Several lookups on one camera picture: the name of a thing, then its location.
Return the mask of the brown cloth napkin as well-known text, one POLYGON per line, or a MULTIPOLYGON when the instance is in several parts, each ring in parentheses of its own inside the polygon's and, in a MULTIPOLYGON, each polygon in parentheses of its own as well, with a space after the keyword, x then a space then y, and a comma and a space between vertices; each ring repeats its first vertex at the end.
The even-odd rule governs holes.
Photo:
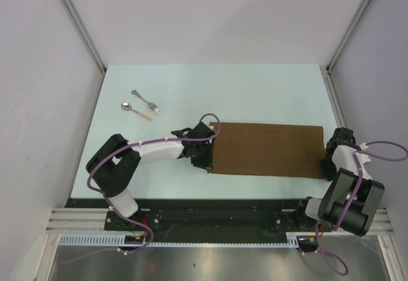
POLYGON ((321 126, 223 122, 214 141, 211 173, 324 178, 321 126))

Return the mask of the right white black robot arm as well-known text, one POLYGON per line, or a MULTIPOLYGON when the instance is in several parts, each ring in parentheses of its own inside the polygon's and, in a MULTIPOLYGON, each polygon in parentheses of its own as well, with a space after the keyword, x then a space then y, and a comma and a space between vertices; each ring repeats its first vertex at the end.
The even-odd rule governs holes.
POLYGON ((384 185, 366 171, 371 158, 357 145, 353 131, 336 128, 320 161, 323 176, 330 182, 322 198, 301 200, 294 212, 295 226, 312 231, 317 222, 332 229, 342 229, 365 236, 382 200, 384 185))

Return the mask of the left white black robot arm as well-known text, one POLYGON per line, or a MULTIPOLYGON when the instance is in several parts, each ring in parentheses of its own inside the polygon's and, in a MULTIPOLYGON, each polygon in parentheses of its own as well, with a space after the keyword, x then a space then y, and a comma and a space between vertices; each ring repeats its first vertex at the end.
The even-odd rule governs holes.
POLYGON ((128 230, 141 222, 139 207, 128 185, 136 168, 165 159, 187 158, 196 168, 210 170, 214 139, 218 135, 211 127, 199 122, 194 128, 172 131, 160 139, 130 144, 121 134, 114 134, 86 164, 90 179, 98 192, 119 214, 119 223, 128 230))

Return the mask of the silver metal fork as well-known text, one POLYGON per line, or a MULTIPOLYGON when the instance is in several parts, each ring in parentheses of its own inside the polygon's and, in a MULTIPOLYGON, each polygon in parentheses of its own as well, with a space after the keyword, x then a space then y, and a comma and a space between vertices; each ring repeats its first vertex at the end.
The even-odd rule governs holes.
POLYGON ((132 95, 140 98, 144 103, 147 104, 147 106, 155 113, 155 114, 160 114, 160 109, 158 108, 158 106, 150 101, 147 101, 141 94, 139 94, 139 92, 137 90, 132 90, 131 91, 132 95))

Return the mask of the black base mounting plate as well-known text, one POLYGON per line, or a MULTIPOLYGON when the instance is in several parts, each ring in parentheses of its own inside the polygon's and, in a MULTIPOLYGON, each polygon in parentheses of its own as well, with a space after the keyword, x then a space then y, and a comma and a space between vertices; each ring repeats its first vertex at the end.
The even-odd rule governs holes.
POLYGON ((130 221, 107 213, 107 231, 149 226, 156 243, 284 243, 301 199, 139 199, 130 221))

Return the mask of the right side aluminium rail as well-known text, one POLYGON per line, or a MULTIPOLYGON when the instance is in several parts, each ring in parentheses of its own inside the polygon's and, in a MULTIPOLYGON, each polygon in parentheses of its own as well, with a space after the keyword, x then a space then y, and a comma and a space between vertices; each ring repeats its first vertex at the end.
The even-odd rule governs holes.
POLYGON ((339 95, 337 94, 337 90, 335 88, 335 84, 331 75, 331 72, 327 69, 326 66, 320 66, 321 74, 323 77, 323 82, 326 87, 326 91, 328 93, 329 101, 331 104, 331 108, 334 113, 335 121, 339 127, 346 127, 348 128, 347 120, 344 115, 343 108, 340 103, 339 95))

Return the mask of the aluminium rail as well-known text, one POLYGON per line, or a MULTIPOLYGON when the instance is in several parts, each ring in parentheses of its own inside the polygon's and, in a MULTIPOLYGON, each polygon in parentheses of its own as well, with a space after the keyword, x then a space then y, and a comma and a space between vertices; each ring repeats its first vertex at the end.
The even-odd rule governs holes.
MULTIPOLYGON (((55 208, 52 210, 48 233, 102 233, 107 208, 55 208)), ((392 235, 393 227, 386 209, 378 209, 367 235, 392 235)))
POLYGON ((334 113, 335 121, 339 127, 346 127, 348 128, 347 120, 344 115, 343 108, 340 103, 339 95, 337 94, 337 90, 335 88, 335 84, 331 75, 331 72, 327 69, 326 66, 320 66, 321 74, 323 77, 323 82, 326 87, 326 91, 328 93, 329 101, 331 104, 331 108, 334 113))

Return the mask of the front aluminium rail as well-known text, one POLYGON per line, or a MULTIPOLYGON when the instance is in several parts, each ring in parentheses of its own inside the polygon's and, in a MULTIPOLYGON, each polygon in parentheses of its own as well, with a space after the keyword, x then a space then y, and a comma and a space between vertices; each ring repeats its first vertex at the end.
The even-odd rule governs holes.
MULTIPOLYGON (((102 233, 107 208, 55 208, 52 210, 48 233, 102 233)), ((367 235, 392 235, 393 227, 386 209, 378 209, 367 235)))

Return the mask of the right aluminium frame post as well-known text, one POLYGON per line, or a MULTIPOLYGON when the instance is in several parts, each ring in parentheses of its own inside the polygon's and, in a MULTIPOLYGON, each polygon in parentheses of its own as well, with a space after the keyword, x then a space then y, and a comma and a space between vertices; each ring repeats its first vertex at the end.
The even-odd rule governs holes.
POLYGON ((326 70, 328 73, 331 73, 338 63, 341 55, 346 50, 348 44, 350 43, 354 33, 356 32, 360 22, 363 20, 366 12, 368 11, 373 0, 361 0, 359 3, 350 23, 348 24, 345 33, 340 39, 339 44, 337 45, 333 55, 331 56, 328 64, 326 65, 326 70))

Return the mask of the aluminium frame post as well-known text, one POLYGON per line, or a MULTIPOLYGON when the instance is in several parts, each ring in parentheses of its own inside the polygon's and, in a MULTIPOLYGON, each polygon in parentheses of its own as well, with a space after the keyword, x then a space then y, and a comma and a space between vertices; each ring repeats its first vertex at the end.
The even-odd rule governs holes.
POLYGON ((85 49, 88 51, 91 59, 95 63, 96 67, 98 68, 99 72, 105 76, 107 68, 103 64, 102 58, 79 14, 76 9, 76 6, 72 0, 60 0, 64 10, 66 11, 67 16, 71 20, 73 27, 75 28, 79 38, 81 39, 82 43, 84 44, 85 49))
POLYGON ((363 20, 366 12, 368 11, 373 0, 361 0, 359 3, 350 23, 348 24, 345 33, 340 39, 339 44, 337 45, 333 55, 331 56, 328 64, 326 65, 326 70, 328 73, 331 73, 338 63, 341 55, 346 50, 348 44, 350 43, 354 33, 356 32, 360 22, 363 20))

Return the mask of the left aluminium frame post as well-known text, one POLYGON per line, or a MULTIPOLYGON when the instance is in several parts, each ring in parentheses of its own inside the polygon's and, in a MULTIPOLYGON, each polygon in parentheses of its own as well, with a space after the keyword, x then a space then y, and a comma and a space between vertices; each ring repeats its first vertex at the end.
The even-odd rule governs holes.
POLYGON ((88 51, 91 59, 95 63, 96 67, 98 68, 99 72, 105 76, 107 68, 103 64, 102 58, 79 14, 76 9, 76 6, 72 0, 60 0, 64 10, 66 11, 67 16, 71 20, 73 27, 75 28, 79 38, 81 39, 82 43, 84 44, 85 49, 88 51))

